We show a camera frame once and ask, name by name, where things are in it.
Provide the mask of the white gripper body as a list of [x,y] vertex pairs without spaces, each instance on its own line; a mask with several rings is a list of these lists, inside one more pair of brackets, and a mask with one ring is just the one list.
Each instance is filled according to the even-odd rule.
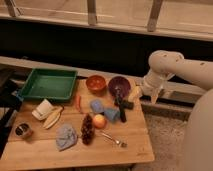
[[151,98],[158,98],[165,81],[165,74],[159,74],[150,70],[142,79],[141,88],[143,94],[148,95]]

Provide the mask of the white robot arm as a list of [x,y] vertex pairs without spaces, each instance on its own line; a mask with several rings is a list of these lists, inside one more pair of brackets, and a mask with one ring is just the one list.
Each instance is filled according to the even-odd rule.
[[148,73],[128,100],[146,95],[155,104],[173,76],[202,89],[198,96],[192,93],[176,96],[176,100],[194,104],[184,134],[178,171],[213,171],[213,61],[190,60],[180,52],[157,50],[150,54],[148,63]]

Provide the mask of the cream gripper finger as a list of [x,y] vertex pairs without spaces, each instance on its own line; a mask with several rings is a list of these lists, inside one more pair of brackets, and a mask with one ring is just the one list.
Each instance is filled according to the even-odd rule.
[[157,93],[152,94],[151,95],[151,103],[156,104],[158,97],[159,97],[159,93],[158,94]]
[[130,93],[128,100],[133,102],[136,99],[140,99],[142,97],[142,89],[140,86],[136,86]]

